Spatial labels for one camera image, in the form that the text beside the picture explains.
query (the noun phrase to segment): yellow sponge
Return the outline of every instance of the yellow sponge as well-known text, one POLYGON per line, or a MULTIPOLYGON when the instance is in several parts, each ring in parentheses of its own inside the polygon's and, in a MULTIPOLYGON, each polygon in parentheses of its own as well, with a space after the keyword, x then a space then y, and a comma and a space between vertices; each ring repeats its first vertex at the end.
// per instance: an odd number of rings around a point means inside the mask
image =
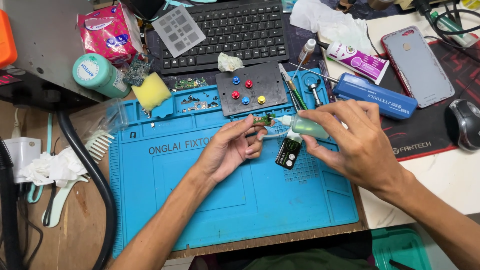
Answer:
POLYGON ((142 83, 142 86, 132 86, 132 89, 140 105, 147 111, 151 111, 172 96, 156 72, 148 75, 142 83))

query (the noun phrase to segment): black pcb holder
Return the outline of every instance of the black pcb holder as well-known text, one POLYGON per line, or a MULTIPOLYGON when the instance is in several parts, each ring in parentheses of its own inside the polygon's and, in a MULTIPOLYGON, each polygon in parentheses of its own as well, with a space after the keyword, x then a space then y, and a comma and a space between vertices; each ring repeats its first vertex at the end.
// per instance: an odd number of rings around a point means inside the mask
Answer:
POLYGON ((215 75, 215 79, 224 116, 263 109, 287 102, 287 94, 276 61, 240 68, 233 72, 219 73, 215 75), (235 76, 240 79, 238 85, 232 82, 235 76), (245 86, 247 80, 253 82, 251 88, 245 86), (240 93, 238 99, 232 98, 233 91, 240 93), (258 103, 257 98, 259 96, 265 97, 264 104, 258 103), (244 97, 250 99, 247 105, 242 103, 242 98, 244 97))

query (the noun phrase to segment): phone case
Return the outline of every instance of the phone case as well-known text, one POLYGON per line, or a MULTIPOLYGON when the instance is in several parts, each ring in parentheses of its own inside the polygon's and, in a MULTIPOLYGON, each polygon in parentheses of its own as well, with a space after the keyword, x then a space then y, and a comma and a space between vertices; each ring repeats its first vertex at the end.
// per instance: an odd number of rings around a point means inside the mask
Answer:
POLYGON ((403 88, 420 108, 453 96, 450 80, 416 26, 385 35, 381 42, 403 88))

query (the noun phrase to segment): computer mouse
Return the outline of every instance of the computer mouse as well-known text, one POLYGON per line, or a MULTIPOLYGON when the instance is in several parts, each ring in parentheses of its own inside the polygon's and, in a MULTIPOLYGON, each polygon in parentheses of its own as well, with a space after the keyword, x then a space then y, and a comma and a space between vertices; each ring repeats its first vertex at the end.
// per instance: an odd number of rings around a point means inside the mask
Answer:
POLYGON ((473 103, 454 100, 445 109, 445 124, 453 143, 467 151, 480 149, 480 110, 473 103))

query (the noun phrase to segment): hand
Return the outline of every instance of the hand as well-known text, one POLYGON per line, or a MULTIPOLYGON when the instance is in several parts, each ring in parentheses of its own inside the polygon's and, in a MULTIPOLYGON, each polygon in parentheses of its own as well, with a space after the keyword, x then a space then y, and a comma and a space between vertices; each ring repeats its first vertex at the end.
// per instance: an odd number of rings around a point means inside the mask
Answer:
POLYGON ((302 135, 308 153, 380 198, 406 188, 404 181, 411 179, 411 173, 395 159, 390 141, 380 126, 376 103, 352 99, 338 101, 316 110, 299 111, 299 116, 320 124, 340 149, 339 152, 330 151, 318 145, 315 138, 302 135))
POLYGON ((223 125, 198 158, 196 168, 215 184, 229 176, 246 159, 254 159, 262 152, 261 135, 267 130, 263 123, 253 124, 253 116, 223 125))

